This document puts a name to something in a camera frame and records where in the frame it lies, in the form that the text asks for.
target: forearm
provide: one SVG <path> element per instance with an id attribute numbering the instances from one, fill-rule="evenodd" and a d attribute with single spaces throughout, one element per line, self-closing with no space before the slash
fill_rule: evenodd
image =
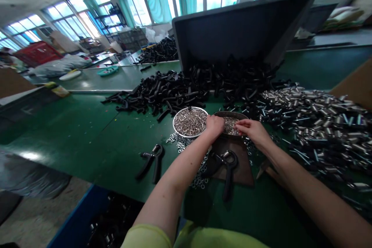
<path id="1" fill-rule="evenodd" d="M 372 227 L 274 143 L 263 151 L 290 192 L 335 247 L 372 247 Z"/>
<path id="2" fill-rule="evenodd" d="M 205 131 L 178 155 L 151 192 L 134 225 L 155 225 L 174 242 L 183 197 L 214 140 Z"/>
<path id="3" fill-rule="evenodd" d="M 173 161 L 162 179 L 172 189 L 185 193 L 214 141 L 207 131 L 203 132 Z"/>

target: cardboard box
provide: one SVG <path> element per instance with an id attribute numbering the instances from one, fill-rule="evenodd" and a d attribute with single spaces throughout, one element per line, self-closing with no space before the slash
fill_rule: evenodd
<path id="1" fill-rule="evenodd" d="M 36 88 L 11 68 L 0 69 L 0 98 L 25 92 Z"/>
<path id="2" fill-rule="evenodd" d="M 349 100 L 366 109 L 372 109 L 372 58 L 349 74 L 329 93 L 336 97 L 348 95 Z"/>

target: work table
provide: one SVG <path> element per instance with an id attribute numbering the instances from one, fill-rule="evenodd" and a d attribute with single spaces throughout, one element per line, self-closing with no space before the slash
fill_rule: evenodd
<path id="1" fill-rule="evenodd" d="M 371 47 L 290 52 L 277 79 L 291 78 L 308 89 L 331 89 L 371 54 Z M 79 77 L 59 83 L 76 91 L 131 90 L 141 78 L 156 71 L 180 70 L 178 62 L 159 63 L 141 73 L 142 67 L 145 65 L 123 66 L 105 78 L 87 69 Z M 154 167 L 136 181 L 134 177 L 144 164 L 140 153 L 149 152 L 156 143 L 162 144 L 164 174 L 178 156 L 177 144 L 166 143 L 174 132 L 172 118 L 168 115 L 157 123 L 150 113 L 117 113 L 116 104 L 100 103 L 109 95 L 73 93 L 48 104 L 0 134 L 0 147 L 145 202 L 154 188 Z M 206 111 L 213 114 L 222 106 L 222 100 L 211 96 L 206 105 Z M 252 158 L 254 177 L 262 159 Z M 255 181 L 254 188 L 235 185 L 227 203 L 222 201 L 223 188 L 222 181 L 210 179 L 205 189 L 189 189 L 181 215 L 198 225 L 249 234 L 270 247 L 315 247 L 327 242 L 293 197 L 269 176 Z"/>

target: red crate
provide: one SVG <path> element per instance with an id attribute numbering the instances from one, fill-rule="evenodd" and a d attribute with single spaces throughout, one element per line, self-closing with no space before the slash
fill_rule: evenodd
<path id="1" fill-rule="evenodd" d="M 29 46 L 15 52 L 15 57 L 30 67 L 37 67 L 49 61 L 58 60 L 63 56 L 44 41 L 31 43 Z"/>

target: floor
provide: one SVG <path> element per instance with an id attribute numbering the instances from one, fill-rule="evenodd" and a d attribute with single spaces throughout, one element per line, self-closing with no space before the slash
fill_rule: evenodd
<path id="1" fill-rule="evenodd" d="M 20 248 L 45 248 L 66 221 L 90 183 L 73 177 L 53 200 L 23 198 L 0 227 L 0 244 L 15 242 Z"/>

